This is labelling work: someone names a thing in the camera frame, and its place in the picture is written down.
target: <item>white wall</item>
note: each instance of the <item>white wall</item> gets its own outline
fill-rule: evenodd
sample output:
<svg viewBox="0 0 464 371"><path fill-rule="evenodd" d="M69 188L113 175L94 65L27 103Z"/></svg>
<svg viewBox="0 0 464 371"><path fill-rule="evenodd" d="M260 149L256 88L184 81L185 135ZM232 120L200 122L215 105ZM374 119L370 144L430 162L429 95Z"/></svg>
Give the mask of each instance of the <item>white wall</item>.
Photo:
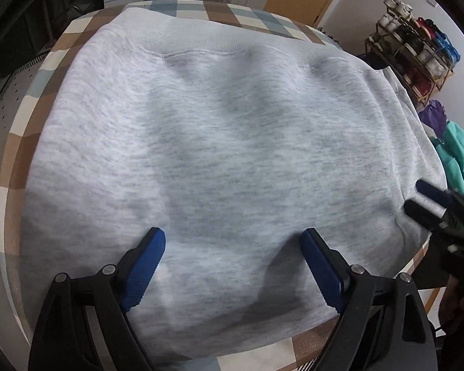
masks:
<svg viewBox="0 0 464 371"><path fill-rule="evenodd" d="M385 12L383 1L339 0L332 12L323 18L323 28L340 41L344 50L361 54L364 52L364 39L375 31L375 22ZM464 35L441 7L434 8L427 0L401 1L414 8L415 16L433 19L461 54L456 74L433 97L442 102L449 120L464 129Z"/></svg>

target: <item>purple cloth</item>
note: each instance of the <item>purple cloth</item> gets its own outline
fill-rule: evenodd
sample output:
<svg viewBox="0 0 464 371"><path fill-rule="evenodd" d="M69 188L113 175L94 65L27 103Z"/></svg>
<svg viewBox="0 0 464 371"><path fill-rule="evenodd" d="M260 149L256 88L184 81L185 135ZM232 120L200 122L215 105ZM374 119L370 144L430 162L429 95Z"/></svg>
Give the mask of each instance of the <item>purple cloth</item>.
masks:
<svg viewBox="0 0 464 371"><path fill-rule="evenodd" d="M424 110L418 113L421 122L430 127L438 138L442 138L447 126L447 115L442 104L438 100L430 100Z"/></svg>

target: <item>shoe rack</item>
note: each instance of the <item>shoe rack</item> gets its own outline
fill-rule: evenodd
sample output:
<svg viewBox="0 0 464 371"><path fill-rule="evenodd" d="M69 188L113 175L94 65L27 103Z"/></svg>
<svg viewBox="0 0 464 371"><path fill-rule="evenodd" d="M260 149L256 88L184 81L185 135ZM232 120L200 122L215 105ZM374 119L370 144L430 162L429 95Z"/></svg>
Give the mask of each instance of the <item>shoe rack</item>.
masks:
<svg viewBox="0 0 464 371"><path fill-rule="evenodd" d="M415 27L410 23L409 20L405 19L394 10L387 8L387 13L397 18L399 23L407 25L406 29L412 31L414 36L419 38L419 40L424 44L425 48L431 54L431 59L436 59L441 66L446 68L446 72L442 76L433 75L430 70L426 67L426 62L423 63L418 60L416 52L408 43L403 41L395 32L389 32L385 27L380 23L376 23L376 34L380 35L385 41L385 46L391 46L390 49L381 48L380 43L372 43L371 39L368 38L365 40L365 51L369 53L374 51L385 63L387 63L397 74L397 77L402 82L403 85L407 86L407 90L410 93L413 93L416 100L425 107L433 96L438 91L442 90L446 81L454 75L453 65L445 56L445 53L441 52L433 41L429 38L423 37ZM410 67L417 69L419 73L431 83L429 91L425 94L420 93L417 89L417 86L408 78L406 74L402 73L402 66L397 62L397 56L402 55L409 62Z"/></svg>

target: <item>heathered gray fabric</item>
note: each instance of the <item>heathered gray fabric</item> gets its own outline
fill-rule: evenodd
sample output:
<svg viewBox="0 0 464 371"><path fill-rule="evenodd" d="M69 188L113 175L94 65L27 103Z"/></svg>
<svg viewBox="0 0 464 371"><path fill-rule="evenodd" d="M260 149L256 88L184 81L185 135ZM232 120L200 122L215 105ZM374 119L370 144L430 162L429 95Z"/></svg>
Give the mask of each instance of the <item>heathered gray fabric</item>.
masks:
<svg viewBox="0 0 464 371"><path fill-rule="evenodd" d="M55 274L167 235L129 312L152 358L274 343L334 315L296 233L393 276L426 234L401 211L440 160L388 71L332 46L131 8L82 48L40 138L22 222L34 325Z"/></svg>

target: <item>metal screw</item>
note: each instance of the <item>metal screw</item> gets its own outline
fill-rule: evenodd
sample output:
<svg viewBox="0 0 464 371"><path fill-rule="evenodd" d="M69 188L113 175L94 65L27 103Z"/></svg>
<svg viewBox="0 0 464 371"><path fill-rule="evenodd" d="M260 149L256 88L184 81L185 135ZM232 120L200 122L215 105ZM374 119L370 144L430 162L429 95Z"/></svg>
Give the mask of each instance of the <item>metal screw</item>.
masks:
<svg viewBox="0 0 464 371"><path fill-rule="evenodd" d="M67 279L66 274L58 274L57 276L55 276L55 281L57 283L62 283L63 281L65 281L65 279Z"/></svg>
<svg viewBox="0 0 464 371"><path fill-rule="evenodd" d="M406 282L406 283L410 283L411 280L413 279L413 278L411 277L411 275L406 274L406 272L402 272L402 273L400 274L400 278L401 278L404 282Z"/></svg>
<svg viewBox="0 0 464 371"><path fill-rule="evenodd" d="M115 265L106 265L101 271L104 275L111 275L113 272L115 272Z"/></svg>
<svg viewBox="0 0 464 371"><path fill-rule="evenodd" d="M351 265L351 271L356 275L362 275L365 272L364 267L358 264Z"/></svg>

